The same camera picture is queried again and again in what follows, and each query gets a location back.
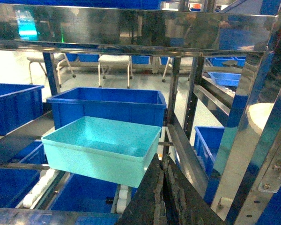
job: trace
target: blue crate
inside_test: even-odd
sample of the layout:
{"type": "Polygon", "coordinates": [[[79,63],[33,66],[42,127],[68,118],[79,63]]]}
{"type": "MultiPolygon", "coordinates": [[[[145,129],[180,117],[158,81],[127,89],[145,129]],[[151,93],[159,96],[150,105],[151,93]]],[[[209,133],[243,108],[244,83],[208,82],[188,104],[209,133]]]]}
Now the blue crate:
{"type": "Polygon", "coordinates": [[[244,67],[244,62],[246,57],[245,56],[241,56],[241,57],[233,57],[234,60],[236,60],[238,62],[238,65],[241,67],[244,67]]]}
{"type": "Polygon", "coordinates": [[[98,62],[99,55],[97,54],[78,54],[80,62],[98,62]]]}
{"type": "Polygon", "coordinates": [[[168,57],[160,57],[161,59],[161,65],[166,65],[168,61],[168,57]]]}
{"type": "Polygon", "coordinates": [[[240,74],[228,74],[228,73],[217,73],[217,72],[209,72],[208,73],[213,80],[214,83],[221,86],[232,86],[237,87],[240,74]]]}
{"type": "Polygon", "coordinates": [[[157,90],[74,88],[47,99],[55,128],[83,116],[163,126],[166,103],[157,90]]]}
{"type": "Polygon", "coordinates": [[[150,64],[150,56],[132,56],[133,64],[150,64]]]}
{"type": "Polygon", "coordinates": [[[43,114],[43,85],[0,83],[0,135],[43,114]]]}
{"type": "Polygon", "coordinates": [[[220,58],[214,57],[214,58],[208,58],[208,59],[214,67],[223,67],[224,66],[222,64],[223,62],[228,61],[228,60],[234,60],[233,57],[220,57],[220,58]]]}
{"type": "Polygon", "coordinates": [[[0,208],[14,208],[39,180],[39,171],[0,169],[0,208]]]}
{"type": "Polygon", "coordinates": [[[78,54],[66,53],[67,59],[69,62],[74,62],[78,58],[78,54]]]}
{"type": "Polygon", "coordinates": [[[32,163],[32,164],[46,163],[43,143],[41,141],[34,141],[30,145],[28,145],[25,149],[23,149],[18,154],[16,154],[9,162],[32,163]]]}
{"type": "Polygon", "coordinates": [[[112,204],[106,197],[114,197],[117,184],[71,174],[63,189],[49,206],[50,210],[110,213],[112,204]]]}
{"type": "Polygon", "coordinates": [[[194,148],[197,155],[204,162],[205,172],[211,175],[217,151],[220,147],[225,128],[223,127],[195,127],[196,136],[194,148]]]}

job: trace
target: metal frame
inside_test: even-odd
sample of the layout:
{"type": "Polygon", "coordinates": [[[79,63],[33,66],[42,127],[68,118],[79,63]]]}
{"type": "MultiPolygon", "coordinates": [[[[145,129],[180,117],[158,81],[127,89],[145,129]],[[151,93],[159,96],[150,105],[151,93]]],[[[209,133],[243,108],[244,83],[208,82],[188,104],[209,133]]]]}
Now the metal frame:
{"type": "MultiPolygon", "coordinates": [[[[0,11],[12,7],[21,9],[21,7],[24,6],[0,4],[0,11]]],[[[53,69],[52,52],[71,51],[74,53],[175,56],[173,74],[171,75],[169,107],[166,119],[168,127],[166,129],[165,142],[173,143],[173,147],[180,158],[182,172],[190,183],[193,184],[196,191],[203,196],[208,179],[189,143],[189,136],[191,134],[198,98],[202,99],[205,105],[215,108],[216,110],[213,111],[213,114],[219,118],[222,124],[226,125],[226,128],[217,155],[217,161],[214,165],[214,172],[220,175],[221,180],[211,208],[222,219],[227,218],[227,221],[231,224],[250,225],[258,220],[262,209],[266,207],[273,194],[270,192],[272,185],[269,186],[266,184],[272,182],[275,187],[281,185],[281,171],[279,171],[279,173],[275,173],[277,171],[273,173],[272,171],[273,168],[276,170],[276,168],[280,168],[279,166],[281,166],[277,164],[277,160],[281,158],[281,153],[275,154],[281,142],[281,130],[279,130],[281,126],[281,110],[279,110],[280,108],[278,107],[281,104],[281,7],[278,13],[279,16],[80,8],[81,14],[79,16],[71,14],[67,18],[66,25],[62,23],[64,18],[60,18],[59,15],[69,14],[70,7],[38,6],[37,9],[34,7],[35,6],[30,6],[30,9],[53,10],[58,12],[54,14],[54,20],[57,24],[59,23],[61,26],[70,27],[71,24],[73,25],[75,23],[76,27],[79,27],[81,30],[84,29],[89,34],[84,35],[84,37],[88,39],[79,39],[79,35],[72,37],[67,34],[69,36],[66,38],[66,42],[56,41],[53,40],[52,37],[46,37],[40,34],[39,38],[42,41],[30,42],[21,40],[20,37],[16,35],[14,37],[2,35],[0,30],[0,49],[46,52],[44,53],[44,60],[53,95],[59,93],[60,89],[56,72],[54,72],[55,70],[53,69]],[[112,17],[114,19],[112,25],[115,27],[121,24],[122,26],[119,29],[120,35],[118,36],[117,31],[115,31],[116,38],[110,35],[111,30],[105,27],[104,18],[101,18],[98,23],[95,23],[95,28],[88,27],[89,18],[96,20],[99,15],[109,15],[109,17],[112,17]],[[180,26],[181,30],[179,30],[177,26],[166,26],[166,23],[169,23],[175,18],[179,18],[179,20],[175,21],[177,22],[176,25],[180,26]],[[243,29],[239,29],[244,35],[245,48],[241,48],[241,46],[237,45],[231,46],[228,49],[222,47],[220,45],[219,27],[217,27],[214,33],[218,35],[214,35],[214,37],[218,38],[206,39],[204,36],[207,32],[208,35],[210,35],[210,30],[214,28],[211,25],[212,22],[217,21],[217,26],[219,26],[219,24],[233,21],[231,18],[243,19],[238,25],[239,27],[243,27],[243,29]],[[201,23],[201,21],[210,21],[211,23],[201,23]],[[133,25],[134,37],[129,36],[131,32],[128,26],[126,26],[126,23],[129,24],[129,27],[131,24],[133,25]],[[102,27],[100,30],[101,33],[91,33],[100,26],[102,27]],[[190,30],[202,30],[203,32],[200,33],[199,36],[191,36],[189,35],[190,30]],[[98,37],[104,37],[106,40],[97,39],[98,37]],[[168,41],[168,38],[175,37],[181,37],[183,44],[174,45],[168,41]],[[202,38],[204,42],[197,41],[198,38],[202,38]],[[204,57],[243,55],[244,53],[247,53],[247,61],[243,68],[241,80],[234,98],[231,93],[213,86],[213,84],[206,79],[202,79],[204,57]],[[192,66],[183,129],[174,113],[180,57],[199,57],[192,66]],[[246,135],[250,134],[251,128],[248,123],[249,109],[251,105],[256,103],[274,103],[274,107],[271,110],[267,124],[262,129],[262,132],[256,133],[250,137],[250,145],[244,145],[244,139],[247,138],[246,135]],[[271,134],[271,139],[268,139],[267,135],[269,134],[271,134]],[[240,154],[244,152],[246,154],[243,155],[242,160],[236,160],[240,154]],[[264,153],[263,160],[259,162],[259,167],[255,170],[256,174],[254,174],[253,179],[249,181],[246,177],[246,174],[249,172],[249,166],[255,163],[255,157],[257,157],[257,154],[260,152],[264,153]],[[266,183],[262,180],[264,176],[265,178],[267,176],[270,178],[266,180],[266,183]],[[255,193],[256,199],[257,197],[261,197],[262,201],[260,201],[261,204],[259,203],[258,205],[258,210],[250,212],[251,217],[248,217],[248,210],[251,210],[252,206],[255,206],[255,204],[251,202],[251,193],[255,193]]],[[[208,5],[205,8],[207,8],[206,11],[208,11],[208,8],[211,11],[213,9],[212,6],[208,5]]],[[[52,20],[50,17],[44,19],[48,21],[52,20]]],[[[0,22],[1,21],[13,27],[16,17],[2,14],[0,15],[0,22]]],[[[41,128],[41,132],[45,129],[48,130],[48,126],[52,125],[52,121],[48,122],[43,119],[44,117],[31,122],[31,124],[38,124],[38,122],[41,121],[42,123],[40,124],[44,126],[44,129],[41,128]]],[[[0,166],[15,155],[21,146],[28,145],[35,140],[36,137],[39,137],[39,134],[34,135],[34,131],[19,128],[5,138],[0,139],[0,166]],[[17,147],[13,148],[13,150],[7,154],[5,146],[7,143],[12,143],[13,138],[25,141],[18,143],[17,147]]],[[[164,145],[164,156],[168,153],[169,147],[170,146],[167,144],[164,145]]]]}

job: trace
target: plastic bin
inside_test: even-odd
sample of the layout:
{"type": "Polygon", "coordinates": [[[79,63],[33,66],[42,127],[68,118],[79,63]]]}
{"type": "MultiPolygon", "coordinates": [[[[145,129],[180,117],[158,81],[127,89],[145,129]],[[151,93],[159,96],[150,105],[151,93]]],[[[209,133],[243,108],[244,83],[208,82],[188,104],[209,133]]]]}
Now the plastic bin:
{"type": "Polygon", "coordinates": [[[49,206],[50,210],[110,213],[106,198],[116,193],[117,184],[71,174],[63,189],[49,206]]]}
{"type": "Polygon", "coordinates": [[[155,126],[83,117],[42,141],[53,169],[137,188],[160,132],[155,126]]]}
{"type": "Polygon", "coordinates": [[[43,114],[43,85],[0,83],[0,135],[43,114]]]}
{"type": "Polygon", "coordinates": [[[213,80],[214,83],[221,86],[232,86],[237,87],[240,74],[228,74],[228,73],[217,73],[217,72],[209,72],[208,73],[213,80]]]}
{"type": "Polygon", "coordinates": [[[133,64],[150,64],[150,56],[132,56],[133,64]]]}
{"type": "Polygon", "coordinates": [[[78,54],[66,53],[69,62],[74,62],[78,58],[78,54]]]}
{"type": "Polygon", "coordinates": [[[221,58],[214,57],[214,58],[208,58],[208,59],[214,67],[223,67],[224,66],[222,64],[223,62],[228,61],[228,60],[235,60],[233,57],[221,57],[221,58]]]}
{"type": "Polygon", "coordinates": [[[0,169],[0,208],[14,208],[39,180],[39,171],[0,169]]]}
{"type": "Polygon", "coordinates": [[[82,116],[163,126],[166,103],[157,90],[74,88],[47,99],[55,128],[82,116]]]}
{"type": "Polygon", "coordinates": [[[99,55],[97,54],[78,54],[80,62],[98,62],[99,55]]]}
{"type": "Polygon", "coordinates": [[[46,163],[43,143],[41,141],[34,141],[25,149],[16,154],[9,162],[33,164],[46,163]]]}
{"type": "Polygon", "coordinates": [[[234,60],[238,61],[238,65],[244,67],[246,57],[233,57],[234,60]]]}
{"type": "Polygon", "coordinates": [[[225,128],[195,127],[196,136],[194,148],[204,162],[205,172],[211,175],[217,151],[219,150],[225,128]]]}

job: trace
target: stainless steel rack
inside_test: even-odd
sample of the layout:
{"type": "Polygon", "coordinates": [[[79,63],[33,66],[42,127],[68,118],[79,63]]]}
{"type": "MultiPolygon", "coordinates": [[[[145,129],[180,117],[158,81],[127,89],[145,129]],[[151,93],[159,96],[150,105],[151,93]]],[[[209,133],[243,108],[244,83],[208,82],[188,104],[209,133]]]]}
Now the stainless steel rack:
{"type": "MultiPolygon", "coordinates": [[[[225,126],[213,171],[221,179],[211,209],[229,224],[255,224],[281,186],[281,6],[278,15],[268,16],[183,12],[183,7],[176,12],[0,4],[0,50],[44,52],[53,95],[60,92],[54,52],[174,56],[165,142],[173,143],[181,171],[196,191],[203,197],[208,186],[189,143],[198,99],[225,126]],[[36,24],[50,27],[39,31],[38,41],[23,40],[15,10],[26,10],[36,24]],[[239,35],[223,45],[223,30],[239,35]],[[202,77],[205,57],[244,54],[247,60],[234,96],[202,77]],[[195,57],[183,124],[174,113],[181,57],[195,57]],[[273,108],[265,126],[253,132],[248,117],[257,103],[273,108]]],[[[49,112],[26,125],[38,129],[19,128],[0,139],[0,166],[49,130],[51,117],[49,112]]],[[[164,155],[169,147],[164,146],[164,155]]]]}

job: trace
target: metal bracket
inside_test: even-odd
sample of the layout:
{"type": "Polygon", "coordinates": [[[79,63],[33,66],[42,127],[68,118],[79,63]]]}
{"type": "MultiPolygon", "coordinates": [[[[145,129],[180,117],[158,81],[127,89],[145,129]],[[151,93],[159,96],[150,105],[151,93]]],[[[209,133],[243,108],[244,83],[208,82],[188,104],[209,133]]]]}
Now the metal bracket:
{"type": "Polygon", "coordinates": [[[281,144],[264,174],[258,190],[262,192],[277,193],[281,187],[281,144]]]}

